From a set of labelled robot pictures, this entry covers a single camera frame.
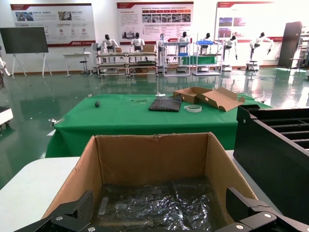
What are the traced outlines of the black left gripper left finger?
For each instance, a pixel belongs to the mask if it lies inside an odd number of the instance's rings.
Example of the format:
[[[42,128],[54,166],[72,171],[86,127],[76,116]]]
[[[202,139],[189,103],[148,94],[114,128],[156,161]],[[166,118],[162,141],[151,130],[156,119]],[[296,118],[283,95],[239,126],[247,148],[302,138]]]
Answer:
[[[93,191],[87,190],[76,201],[62,203],[47,217],[19,232],[80,232],[90,225],[94,213]]]

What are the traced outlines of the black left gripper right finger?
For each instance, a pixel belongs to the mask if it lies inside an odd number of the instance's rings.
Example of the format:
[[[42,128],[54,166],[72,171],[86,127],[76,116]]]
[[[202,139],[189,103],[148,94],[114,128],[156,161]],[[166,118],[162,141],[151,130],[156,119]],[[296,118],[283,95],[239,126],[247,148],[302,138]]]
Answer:
[[[249,199],[235,188],[226,190],[226,210],[234,223],[219,232],[307,232],[309,226],[285,217],[265,202]]]

